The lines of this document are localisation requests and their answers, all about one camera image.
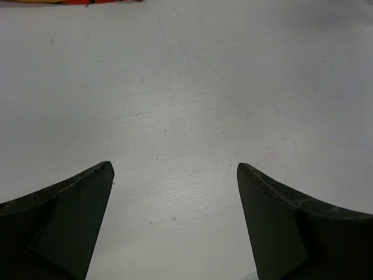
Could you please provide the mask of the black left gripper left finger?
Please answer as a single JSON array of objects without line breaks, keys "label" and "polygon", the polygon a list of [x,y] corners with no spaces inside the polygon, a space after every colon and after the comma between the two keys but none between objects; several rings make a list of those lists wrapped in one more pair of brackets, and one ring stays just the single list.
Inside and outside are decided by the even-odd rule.
[{"label": "black left gripper left finger", "polygon": [[104,161],[1,204],[1,279],[85,279],[114,168]]}]

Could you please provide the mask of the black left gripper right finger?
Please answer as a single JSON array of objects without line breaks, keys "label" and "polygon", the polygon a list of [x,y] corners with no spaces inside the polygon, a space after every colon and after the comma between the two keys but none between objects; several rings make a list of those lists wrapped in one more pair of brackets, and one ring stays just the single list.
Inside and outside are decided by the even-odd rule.
[{"label": "black left gripper right finger", "polygon": [[320,201],[246,163],[237,181],[259,279],[372,278],[372,215]]}]

